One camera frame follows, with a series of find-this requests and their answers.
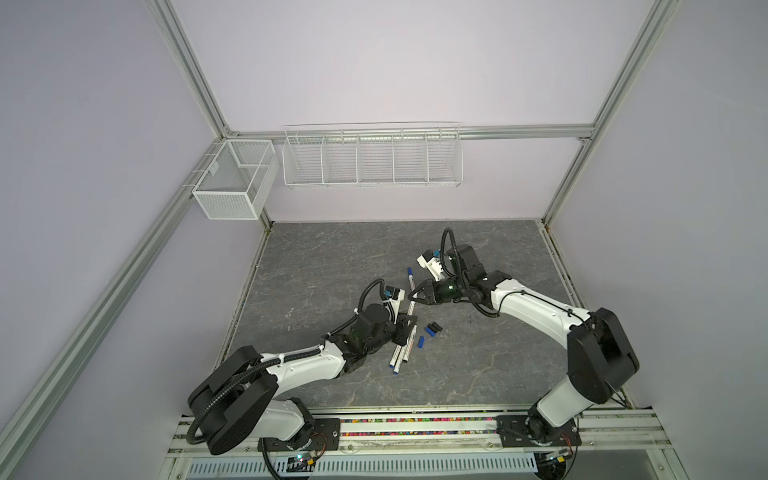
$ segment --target white mesh basket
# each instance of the white mesh basket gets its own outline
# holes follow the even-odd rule
[[[462,146],[458,128],[287,134],[283,166],[291,188],[458,185]]]
[[[280,169],[269,140],[226,140],[193,189],[212,220],[256,220]]]

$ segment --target wire basket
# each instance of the wire basket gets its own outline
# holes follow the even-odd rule
[[[269,140],[226,140],[192,194],[212,220],[257,220],[280,169]]]
[[[421,187],[462,182],[458,128],[286,133],[291,188]]]

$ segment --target black mounting plate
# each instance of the black mounting plate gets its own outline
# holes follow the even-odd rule
[[[339,419],[315,419],[315,431],[314,433],[322,433],[328,439],[328,445],[326,446],[326,452],[329,450],[339,449],[339,438],[341,437],[341,420]],[[323,443],[325,439],[320,435],[315,435],[310,438],[311,443],[302,449],[302,452],[309,450],[317,450],[318,452],[323,449]],[[285,442],[278,439],[264,439],[266,449],[270,452],[297,452],[297,450],[291,450],[288,448]]]
[[[502,439],[502,447],[538,447],[525,435],[517,435],[510,430],[520,431],[525,430],[525,419],[528,417],[527,413],[519,413],[517,415],[499,415],[496,417],[496,425],[498,430],[498,436]],[[560,427],[563,435],[568,437],[571,441],[571,446],[581,445],[581,436],[578,432],[574,432],[573,428],[576,426],[576,422],[573,419],[568,423]],[[563,437],[557,437],[549,446],[553,447],[567,447],[568,442]]]

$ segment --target white wall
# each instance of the white wall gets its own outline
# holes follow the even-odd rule
[[[3,2],[0,45],[2,428],[212,133],[141,0]]]
[[[214,367],[261,237],[193,205],[61,404],[17,480],[153,479]]]
[[[766,478],[768,4],[684,2],[554,222],[692,479]]]
[[[281,171],[266,209],[286,222],[541,218],[578,146],[575,138],[464,141],[458,187],[291,190]]]
[[[653,0],[174,0],[230,127],[590,123]]]

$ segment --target table surface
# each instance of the table surface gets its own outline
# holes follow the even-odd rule
[[[539,293],[568,301],[533,220],[276,223],[267,241],[230,351],[254,345],[280,353],[316,345],[351,317],[362,289],[377,277],[409,289],[429,278],[416,257],[437,250],[445,227],[475,248],[486,271],[509,273]],[[369,295],[369,301],[378,296]],[[405,312],[408,302],[401,305]],[[531,404],[566,373],[565,350],[511,316],[488,318],[471,305],[416,304],[423,349],[395,376],[394,344],[354,372],[293,389],[310,408]],[[423,327],[436,321],[434,338]]]

